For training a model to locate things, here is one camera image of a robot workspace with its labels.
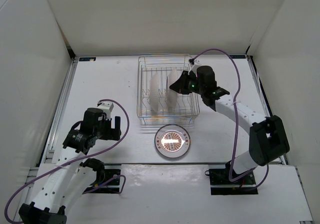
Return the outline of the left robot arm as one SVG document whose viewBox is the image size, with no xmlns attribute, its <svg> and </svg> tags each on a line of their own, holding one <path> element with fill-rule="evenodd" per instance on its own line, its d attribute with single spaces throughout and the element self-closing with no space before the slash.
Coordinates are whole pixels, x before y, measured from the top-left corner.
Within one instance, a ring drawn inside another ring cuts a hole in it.
<svg viewBox="0 0 320 224">
<path fill-rule="evenodd" d="M 83 120 L 71 127 L 56 163 L 58 170 L 48 175 L 29 204 L 20 207 L 23 223 L 66 223 L 71 205 L 89 186 L 105 181 L 104 163 L 87 154 L 97 140 L 120 140 L 121 118 L 111 118 L 113 107 L 113 103 L 104 102 L 88 108 Z"/>
</svg>

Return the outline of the orange sunburst plate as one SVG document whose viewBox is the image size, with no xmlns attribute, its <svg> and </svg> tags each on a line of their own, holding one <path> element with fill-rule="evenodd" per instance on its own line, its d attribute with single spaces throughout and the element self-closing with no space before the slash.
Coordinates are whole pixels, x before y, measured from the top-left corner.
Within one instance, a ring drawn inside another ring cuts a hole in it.
<svg viewBox="0 0 320 224">
<path fill-rule="evenodd" d="M 192 143 L 188 131 L 177 124 L 162 126 L 155 133 L 153 142 L 157 153 L 167 160 L 183 158 L 189 152 Z"/>
</svg>

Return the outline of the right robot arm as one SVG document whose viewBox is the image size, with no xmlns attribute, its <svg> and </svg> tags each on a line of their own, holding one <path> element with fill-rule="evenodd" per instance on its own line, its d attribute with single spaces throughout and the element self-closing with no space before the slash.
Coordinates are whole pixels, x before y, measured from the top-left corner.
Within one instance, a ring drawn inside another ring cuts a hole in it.
<svg viewBox="0 0 320 224">
<path fill-rule="evenodd" d="M 200 95 L 203 103 L 212 110 L 232 120 L 235 134 L 242 128 L 249 135 L 249 149 L 236 155 L 238 141 L 234 141 L 231 160 L 226 164 L 225 179 L 235 184 L 258 166 L 266 166 L 289 152 L 289 142 L 280 117 L 256 113 L 236 101 L 226 89 L 218 86 L 210 66 L 200 66 L 196 71 L 183 71 L 169 88 L 179 94 Z"/>
</svg>

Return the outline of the flower pattern plate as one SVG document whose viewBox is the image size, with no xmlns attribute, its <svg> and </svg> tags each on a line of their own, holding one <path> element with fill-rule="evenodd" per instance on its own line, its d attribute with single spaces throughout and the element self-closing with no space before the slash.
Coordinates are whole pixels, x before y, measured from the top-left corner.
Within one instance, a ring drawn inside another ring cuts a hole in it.
<svg viewBox="0 0 320 224">
<path fill-rule="evenodd" d="M 172 69 L 166 77 L 166 103 L 170 109 L 175 109 L 177 105 L 178 94 L 170 90 L 169 86 L 178 80 L 178 73 L 176 68 Z"/>
</svg>

